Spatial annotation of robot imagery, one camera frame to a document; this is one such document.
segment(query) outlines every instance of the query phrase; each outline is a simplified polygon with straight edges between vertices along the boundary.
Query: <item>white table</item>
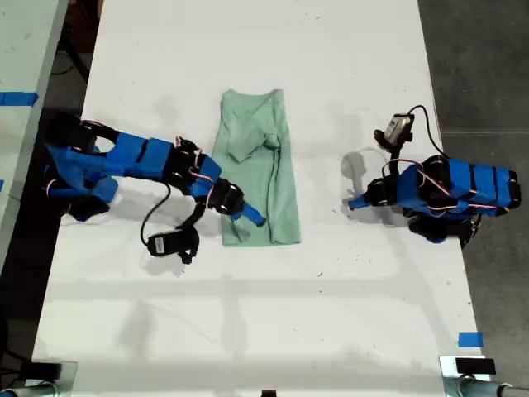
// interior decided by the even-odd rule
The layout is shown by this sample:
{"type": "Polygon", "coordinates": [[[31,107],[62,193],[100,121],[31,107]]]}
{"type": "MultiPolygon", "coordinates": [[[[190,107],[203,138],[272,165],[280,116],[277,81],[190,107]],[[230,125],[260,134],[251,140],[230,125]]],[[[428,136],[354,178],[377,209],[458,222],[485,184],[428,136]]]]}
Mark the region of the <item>white table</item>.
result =
{"type": "MultiPolygon", "coordinates": [[[[457,347],[476,330],[459,243],[341,209],[344,156],[365,188],[387,159],[373,130],[433,108],[416,1],[106,2],[85,118],[210,151],[228,88],[284,89],[303,242],[226,248],[209,213],[182,274],[139,239],[163,185],[121,179],[110,213],[63,220],[34,358],[78,361],[74,395],[444,395],[438,356],[480,354],[457,347]]],[[[414,132],[403,156],[424,160],[414,132]]],[[[190,211],[174,193],[147,233],[190,211]]]]}
{"type": "Polygon", "coordinates": [[[0,272],[29,166],[68,0],[0,2],[0,92],[38,93],[33,107],[0,106],[0,272]]]}

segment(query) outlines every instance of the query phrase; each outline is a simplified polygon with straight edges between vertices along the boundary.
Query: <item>concrete floor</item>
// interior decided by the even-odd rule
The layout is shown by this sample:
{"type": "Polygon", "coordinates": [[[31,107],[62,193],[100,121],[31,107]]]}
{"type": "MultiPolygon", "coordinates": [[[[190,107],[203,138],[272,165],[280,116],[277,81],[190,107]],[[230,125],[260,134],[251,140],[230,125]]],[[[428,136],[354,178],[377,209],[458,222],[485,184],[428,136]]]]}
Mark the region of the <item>concrete floor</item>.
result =
{"type": "MultiPolygon", "coordinates": [[[[446,153],[517,171],[522,196],[529,197],[529,2],[419,0],[419,4],[446,153]]],[[[84,59],[89,63],[91,55],[84,59]]],[[[68,66],[69,60],[60,56],[54,70],[68,66]]],[[[76,70],[53,76],[45,106],[81,109],[84,90],[76,70]]],[[[484,353],[496,360],[498,380],[525,387],[529,387],[525,261],[529,245],[523,236],[528,218],[529,209],[522,205],[506,217],[486,219],[464,251],[484,353]]],[[[18,321],[26,320],[21,316],[18,321]]]]}

